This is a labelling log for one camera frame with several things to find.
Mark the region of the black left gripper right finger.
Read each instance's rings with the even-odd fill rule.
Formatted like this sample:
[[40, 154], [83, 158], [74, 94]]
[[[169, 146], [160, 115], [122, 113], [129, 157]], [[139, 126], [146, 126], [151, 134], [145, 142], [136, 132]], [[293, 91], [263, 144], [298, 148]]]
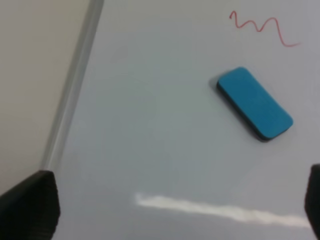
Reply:
[[314, 164], [310, 169], [304, 210], [316, 236], [320, 239], [320, 165]]

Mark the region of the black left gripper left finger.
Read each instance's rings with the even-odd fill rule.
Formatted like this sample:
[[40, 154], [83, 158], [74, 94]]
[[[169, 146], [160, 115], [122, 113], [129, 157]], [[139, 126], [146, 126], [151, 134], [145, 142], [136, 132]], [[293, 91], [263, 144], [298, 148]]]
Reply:
[[51, 240], [60, 215], [55, 175], [39, 170], [0, 196], [0, 238]]

